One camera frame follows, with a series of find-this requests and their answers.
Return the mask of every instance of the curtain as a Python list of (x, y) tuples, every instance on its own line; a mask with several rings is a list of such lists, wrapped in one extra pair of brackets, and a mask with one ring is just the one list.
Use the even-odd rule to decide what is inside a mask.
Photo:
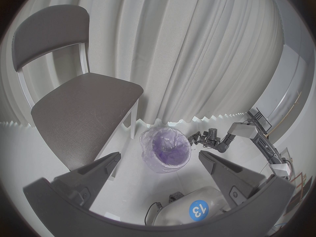
[[(18, 85), (3, 83), (17, 80), (7, 72), (14, 70), (11, 36), (22, 19), (63, 3), (89, 12), (90, 72), (143, 87), (137, 117), (147, 124), (156, 118), (190, 122), (194, 116), (248, 111), (268, 85), (283, 49), (273, 0), (29, 0), (2, 43), (7, 61), (1, 73), (8, 74), (0, 85), (7, 106), (2, 119), (30, 122), (30, 110), (17, 103), (24, 100), (6, 94), (20, 90), (12, 89)], [(80, 74), (77, 51), (61, 49), (28, 65), (26, 82), (35, 101)]]

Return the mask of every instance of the plastic bag liner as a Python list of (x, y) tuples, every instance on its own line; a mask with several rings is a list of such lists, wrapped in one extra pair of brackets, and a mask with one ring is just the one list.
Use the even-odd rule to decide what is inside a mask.
[(156, 173), (182, 168), (191, 157), (191, 145), (185, 135), (170, 127), (152, 127), (140, 136), (142, 158)]

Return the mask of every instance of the white floor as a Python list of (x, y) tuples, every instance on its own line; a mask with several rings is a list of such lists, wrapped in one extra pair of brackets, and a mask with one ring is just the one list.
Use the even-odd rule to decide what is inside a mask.
[[(190, 123), (183, 121), (174, 128), (190, 136), (213, 127), (218, 129), (218, 136), (223, 138), (233, 122), (246, 119), (242, 114), (225, 115), (210, 120), (197, 119)], [(157, 120), (155, 125), (161, 126), (162, 123)], [(140, 134), (147, 129), (146, 124), (138, 120), (135, 139), (131, 140), (130, 129), (122, 125), (105, 148), (101, 157), (119, 151), (122, 158), (112, 173), (114, 180), (105, 183), (91, 211), (112, 218), (115, 215), (123, 222), (143, 224), (148, 207), (153, 202), (159, 201), (165, 206), (171, 193), (180, 191), (188, 194), (206, 185), (216, 186), (198, 160), (198, 153), (203, 149), (201, 144), (192, 146), (190, 161), (179, 171), (165, 174), (151, 171), (141, 158), (139, 143)], [(207, 150), (256, 172), (264, 168), (262, 174), (266, 176), (272, 173), (266, 166), (266, 159), (249, 139), (236, 137), (224, 154)], [(0, 177), (11, 200), (41, 236), (52, 236), (33, 212), (22, 188), (40, 177), (52, 181), (68, 169), (45, 144), (36, 128), (25, 128), (13, 123), (0, 124), (0, 152)]]

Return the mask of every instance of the chair seat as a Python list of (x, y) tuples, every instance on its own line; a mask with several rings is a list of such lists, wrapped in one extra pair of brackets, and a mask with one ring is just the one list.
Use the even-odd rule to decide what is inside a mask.
[(143, 91), (129, 81), (86, 73), (48, 93), (31, 114), (47, 145), (72, 170), (95, 160)]

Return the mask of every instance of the chair leg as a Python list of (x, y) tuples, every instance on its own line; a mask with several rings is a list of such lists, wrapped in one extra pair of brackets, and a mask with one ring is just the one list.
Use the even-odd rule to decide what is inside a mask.
[(136, 125), (136, 115), (137, 115), (138, 99), (132, 107), (131, 112), (131, 139), (134, 139), (135, 136), (135, 125)]

